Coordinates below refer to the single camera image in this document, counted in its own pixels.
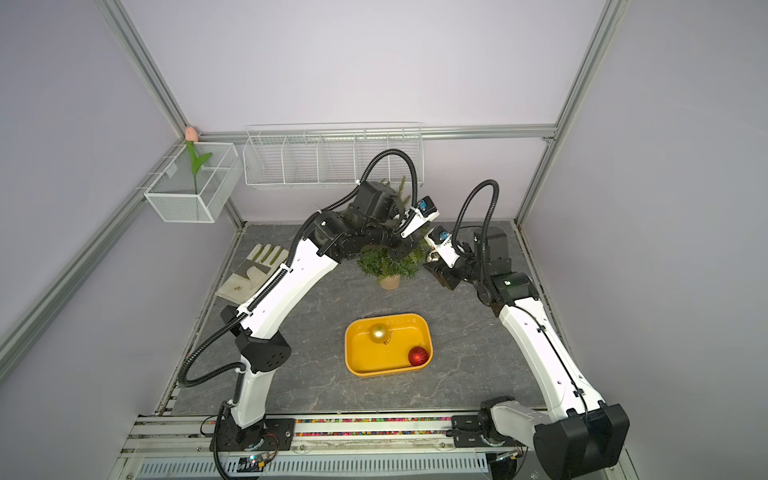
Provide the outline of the matte gold ball ornament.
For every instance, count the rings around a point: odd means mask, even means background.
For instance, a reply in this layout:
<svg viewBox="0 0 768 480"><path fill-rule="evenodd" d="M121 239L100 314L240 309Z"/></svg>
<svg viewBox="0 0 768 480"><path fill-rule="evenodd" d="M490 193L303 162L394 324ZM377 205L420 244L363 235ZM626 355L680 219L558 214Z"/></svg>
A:
<svg viewBox="0 0 768 480"><path fill-rule="evenodd" d="M369 337L375 344L387 345L391 341L392 331L388 325L377 323L370 328Z"/></svg>

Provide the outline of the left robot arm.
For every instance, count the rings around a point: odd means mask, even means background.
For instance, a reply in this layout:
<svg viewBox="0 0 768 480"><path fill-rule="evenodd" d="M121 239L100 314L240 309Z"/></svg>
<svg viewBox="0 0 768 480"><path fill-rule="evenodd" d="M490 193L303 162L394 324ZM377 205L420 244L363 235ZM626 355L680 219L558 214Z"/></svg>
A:
<svg viewBox="0 0 768 480"><path fill-rule="evenodd" d="M401 201L395 189L369 178L387 157L403 160L408 168L408 204ZM396 260L408 257L420 245L417 232L435 212L430 198L418 197L413 159L400 149L389 148L373 157L349 194L310 215L294 236L286 259L254 295L237 307L226 308L223 326L181 364L177 383L183 388L199 386L228 371L236 374L233 397L222 403L216 415L212 452L281 446L281 439L270 431L266 421L266 401L274 373L292 352L279 331L281 324L316 283L341 262L376 249ZM198 358L227 333L234 337L238 360L190 377Z"/></svg>

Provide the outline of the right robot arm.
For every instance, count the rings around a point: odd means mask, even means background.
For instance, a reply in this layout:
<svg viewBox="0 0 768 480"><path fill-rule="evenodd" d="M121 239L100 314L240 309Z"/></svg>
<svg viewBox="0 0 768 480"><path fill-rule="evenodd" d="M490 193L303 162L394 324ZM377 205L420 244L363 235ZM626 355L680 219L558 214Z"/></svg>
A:
<svg viewBox="0 0 768 480"><path fill-rule="evenodd" d="M500 188L492 179L473 188L463 205L470 206L484 188L492 190L488 209L472 245L462 244L462 229L435 228L425 240L431 260L425 265L449 290L473 286L479 301L508 330L531 369L546 409L537 411L510 396L482 403L476 435L492 445L514 440L536 454L552 479L573 479L615 466L622 453L630 420L619 404L607 404L584 377L552 328L533 280L511 269L493 254L490 222Z"/></svg>

